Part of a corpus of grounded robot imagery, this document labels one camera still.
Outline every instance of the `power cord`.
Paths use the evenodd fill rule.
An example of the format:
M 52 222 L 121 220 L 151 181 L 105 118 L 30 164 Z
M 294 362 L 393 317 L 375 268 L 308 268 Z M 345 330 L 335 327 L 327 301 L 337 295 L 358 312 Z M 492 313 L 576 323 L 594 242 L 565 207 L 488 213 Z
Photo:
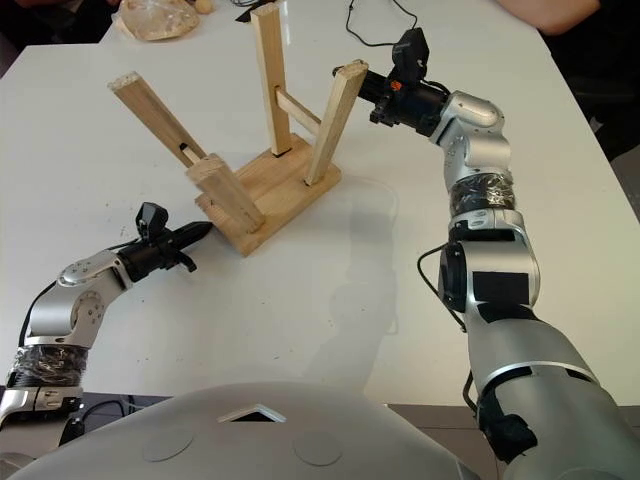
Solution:
M 433 284 L 429 281 L 429 279 L 427 278 L 427 276 L 425 275 L 424 271 L 422 270 L 422 261 L 427 258 L 429 255 L 433 255 L 436 252 L 439 252 L 440 250 L 443 250 L 444 247 L 446 247 L 447 244 L 443 243 L 442 245 L 440 245 L 438 248 L 434 248 L 433 250 L 429 250 L 428 252 L 423 253 L 422 255 L 420 255 L 418 257 L 418 262 L 417 262 L 417 267 L 418 267 L 418 273 L 420 274 L 420 276 L 422 277 L 422 280 L 424 280 L 424 283 L 427 284 L 427 286 L 429 287 L 429 289 L 433 292 L 433 294 L 438 297 L 438 299 L 442 302 L 442 299 L 440 298 L 440 295 L 438 295 L 438 290 L 436 289 L 436 287 L 433 286 Z M 467 333 L 467 327 L 464 325 L 464 322 L 462 321 L 462 319 L 456 314 L 456 312 L 454 312 L 453 310 L 451 310 L 447 305 L 445 305 L 444 302 L 442 302 L 442 304 L 445 306 L 445 308 L 447 309 L 447 311 L 449 312 L 449 314 L 453 317 L 453 319 L 456 321 L 456 323 L 460 326 L 460 330 L 462 330 L 463 333 Z
M 120 408 L 120 413 L 122 414 L 122 417 L 124 418 L 126 416 L 126 413 L 124 412 L 124 406 L 122 405 L 122 402 L 120 400 L 105 400 L 104 402 L 96 403 L 93 407 L 89 408 L 86 412 L 84 412 L 81 418 L 82 423 L 84 423 L 87 420 L 87 418 L 93 415 L 97 410 L 100 410 L 101 408 L 107 405 L 118 405 L 118 407 Z
M 258 0 L 229 0 L 236 7 L 250 7 L 255 3 L 258 3 Z
M 447 244 L 444 243 L 444 244 L 440 245 L 439 247 L 434 248 L 433 250 L 429 250 L 428 252 L 423 253 L 422 255 L 420 255 L 418 257 L 418 262 L 417 262 L 418 273 L 422 277 L 422 280 L 424 280 L 424 283 L 427 284 L 429 289 L 433 292 L 433 294 L 436 297 L 438 297 L 438 299 L 441 302 L 442 302 L 442 299 L 440 298 L 440 295 L 438 295 L 438 290 L 433 286 L 431 281 L 427 278 L 427 275 L 422 270 L 422 261 L 425 258 L 427 258 L 429 255 L 433 255 L 434 253 L 443 250 L 444 247 L 446 247 L 446 246 L 447 246 Z M 463 333 L 466 333 L 467 332 L 467 327 L 465 326 L 465 324 L 462 321 L 462 319 L 456 314 L 456 312 L 454 312 L 447 305 L 445 305 L 444 302 L 442 302 L 442 304 L 445 306 L 445 308 L 447 309 L 449 314 L 451 314 L 451 316 L 456 321 L 456 323 L 460 326 L 460 330 L 462 330 Z M 467 380 L 464 382 L 464 386 L 462 387 L 462 398 L 464 399 L 464 402 L 467 404 L 467 406 L 473 411 L 473 414 L 475 416 L 477 414 L 477 412 L 478 412 L 478 407 L 473 402 L 473 400 L 471 400 L 471 397 L 469 396 L 469 391 L 471 390 L 471 385 L 472 384 L 473 384 L 473 373 L 471 372 L 471 370 L 469 370 L 469 375 L 467 376 Z
M 469 370 L 469 376 L 467 376 L 467 381 L 464 382 L 464 387 L 462 387 L 462 398 L 464 399 L 464 403 L 471 409 L 473 412 L 473 416 L 475 417 L 478 413 L 478 406 L 471 400 L 469 396 L 469 390 L 471 390 L 471 384 L 473 383 L 473 373 Z
M 406 8 L 404 8 L 402 5 L 400 5 L 400 3 L 398 3 L 398 0 L 391 0 L 400 10 L 402 10 L 404 13 L 406 13 L 407 15 L 409 15 L 411 18 L 413 18 L 413 25 L 411 26 L 411 29 L 413 30 L 414 28 L 416 28 L 416 25 L 418 24 L 418 17 L 416 14 L 411 13 L 409 10 L 407 10 Z M 347 13 L 347 23 L 345 24 L 345 29 L 347 30 L 347 32 L 349 32 L 351 35 L 353 35 L 354 37 L 356 37 L 358 40 L 360 40 L 360 42 L 363 45 L 366 45 L 367 47 L 392 47 L 395 45 L 395 42 L 383 42 L 383 43 L 369 43 L 367 42 L 365 39 L 363 39 L 360 35 L 358 35 L 355 31 L 353 31 L 351 29 L 351 27 L 349 27 L 349 22 L 351 21 L 351 12 L 355 9 L 355 7 L 353 6 L 353 4 L 355 3 L 355 0 L 351 0 L 351 2 L 349 3 L 348 6 L 348 13 Z

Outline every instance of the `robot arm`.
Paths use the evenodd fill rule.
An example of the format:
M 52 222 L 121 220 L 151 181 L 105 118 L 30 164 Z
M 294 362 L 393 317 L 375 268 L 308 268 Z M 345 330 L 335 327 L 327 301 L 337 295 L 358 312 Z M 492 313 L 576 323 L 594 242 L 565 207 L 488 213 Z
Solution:
M 0 403 L 0 452 L 28 461 L 82 434 L 68 417 L 80 406 L 80 381 L 106 308 L 157 268 L 182 263 L 195 270 L 181 250 L 212 226 L 193 222 L 171 231 L 167 219 L 165 209 L 144 203 L 139 240 L 69 265 L 33 302 Z
M 371 120 L 404 123 L 445 154 L 449 240 L 439 295 L 463 314 L 477 420 L 505 478 L 636 478 L 640 441 L 571 342 L 532 308 L 540 272 L 516 210 L 504 116 L 492 103 L 424 82 L 421 29 L 393 48 L 389 76 L 369 72 Z

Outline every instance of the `person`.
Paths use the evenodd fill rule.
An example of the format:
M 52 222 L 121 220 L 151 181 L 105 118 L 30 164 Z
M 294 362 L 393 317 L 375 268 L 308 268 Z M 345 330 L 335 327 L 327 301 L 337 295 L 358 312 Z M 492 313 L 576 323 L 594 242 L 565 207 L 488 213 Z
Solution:
M 585 84 L 629 92 L 628 101 L 598 108 L 576 95 L 587 119 L 602 124 L 596 138 L 609 161 L 640 144 L 640 1 L 497 2 L 540 31 L 574 95 Z
M 18 52 L 27 45 L 97 43 L 120 0 L 0 0 L 0 32 Z

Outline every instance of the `plastic bag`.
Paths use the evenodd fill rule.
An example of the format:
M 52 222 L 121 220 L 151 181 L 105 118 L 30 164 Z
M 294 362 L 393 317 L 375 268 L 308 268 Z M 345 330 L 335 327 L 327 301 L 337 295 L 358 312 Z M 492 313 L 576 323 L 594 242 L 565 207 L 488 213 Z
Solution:
M 122 0 L 118 17 L 129 33 L 147 41 L 180 37 L 200 22 L 185 0 Z

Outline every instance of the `black wire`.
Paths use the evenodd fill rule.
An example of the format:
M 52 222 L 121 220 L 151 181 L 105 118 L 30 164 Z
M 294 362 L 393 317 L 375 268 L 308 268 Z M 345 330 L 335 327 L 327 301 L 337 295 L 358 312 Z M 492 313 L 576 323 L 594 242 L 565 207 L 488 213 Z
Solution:
M 391 1 L 393 3 L 395 3 L 396 6 L 400 10 L 402 10 L 404 13 L 406 13 L 411 18 L 413 18 L 413 25 L 411 26 L 411 29 L 413 30 L 414 28 L 416 28 L 416 25 L 418 24 L 418 16 L 416 14 L 414 14 L 414 13 L 411 13 L 409 10 L 407 10 L 402 5 L 400 5 L 400 3 L 398 3 L 398 0 L 391 0 Z M 366 45 L 367 47 L 392 47 L 392 46 L 394 46 L 395 43 L 393 43 L 393 42 L 369 43 L 349 27 L 349 22 L 351 21 L 351 12 L 355 9 L 355 7 L 353 6 L 354 3 L 355 3 L 355 0 L 351 0 L 351 2 L 349 3 L 349 6 L 348 6 L 347 23 L 344 26 L 344 28 L 347 30 L 347 32 L 349 32 L 351 35 L 356 37 L 358 40 L 360 40 L 360 42 L 362 42 L 362 44 Z
M 105 250 L 117 250 L 118 248 L 128 247 L 129 245 L 138 243 L 139 240 L 140 240 L 139 238 L 135 238 L 133 240 L 129 240 L 128 242 L 119 243 L 118 245 L 113 245 L 112 247 L 107 247 Z
M 96 403 L 93 407 L 89 408 L 86 412 L 84 412 L 84 414 L 82 415 L 82 422 L 84 423 L 84 421 L 90 415 L 95 413 L 96 410 L 100 410 L 105 405 L 118 405 L 118 407 L 120 407 L 120 413 L 122 414 L 123 417 L 125 416 L 124 407 L 122 406 L 122 402 L 120 400 L 105 400 L 104 402 Z
M 256 3 L 258 0 L 230 0 L 236 7 L 250 7 Z
M 418 262 L 417 262 L 417 267 L 418 267 L 418 273 L 420 274 L 420 276 L 422 277 L 422 280 L 424 280 L 424 283 L 427 284 L 427 286 L 429 287 L 429 289 L 433 292 L 433 294 L 438 297 L 438 299 L 440 301 L 442 301 L 442 299 L 440 298 L 440 295 L 438 295 L 438 290 L 433 286 L 433 284 L 429 281 L 429 279 L 427 278 L 427 276 L 425 275 L 425 273 L 422 271 L 422 260 L 424 260 L 425 258 L 427 258 L 429 255 L 433 255 L 436 252 L 439 252 L 440 250 L 442 250 L 444 247 L 446 247 L 447 244 L 444 243 L 442 245 L 440 245 L 438 248 L 434 248 L 433 250 L 429 250 L 428 252 L 423 253 L 422 255 L 420 255 L 418 257 Z M 460 317 L 458 315 L 456 315 L 456 312 L 454 312 L 453 310 L 451 310 L 447 305 L 445 305 L 444 302 L 442 302 L 442 304 L 445 306 L 445 308 L 447 309 L 447 311 L 451 314 L 451 316 L 453 317 L 453 319 L 456 321 L 456 323 L 458 325 L 460 325 L 460 330 L 462 330 L 463 332 L 467 331 L 467 327 L 465 327 L 464 322 L 460 319 Z
M 427 85 L 430 85 L 432 87 L 439 88 L 446 95 L 451 95 L 451 92 L 449 91 L 449 89 L 445 87 L 443 84 L 441 84 L 440 82 L 436 82 L 435 80 L 427 80 L 423 83 L 426 83 Z
M 469 390 L 471 390 L 471 384 L 473 383 L 473 373 L 469 370 L 469 376 L 467 377 L 467 381 L 464 382 L 464 387 L 462 387 L 462 398 L 464 398 L 464 402 L 467 406 L 473 410 L 473 414 L 478 413 L 477 405 L 471 400 L 469 396 Z
M 131 415 L 132 413 L 136 412 L 136 407 L 134 407 L 134 405 L 136 404 L 136 399 L 133 397 L 133 395 L 127 395 L 127 401 L 129 402 L 129 415 Z
M 31 318 L 31 310 L 33 310 L 33 306 L 36 304 L 38 299 L 42 295 L 47 293 L 49 290 L 51 290 L 54 287 L 55 284 L 56 284 L 55 281 L 51 282 L 49 285 L 47 285 L 44 288 L 44 290 L 42 290 L 36 296 L 36 298 L 33 300 L 33 302 L 31 302 L 31 305 L 29 306 L 29 310 L 27 310 L 27 315 L 24 317 L 24 322 L 22 322 L 22 327 L 20 328 L 20 336 L 18 337 L 18 347 L 24 347 L 24 340 L 25 340 L 25 338 L 27 338 L 27 329 L 29 328 L 29 319 Z

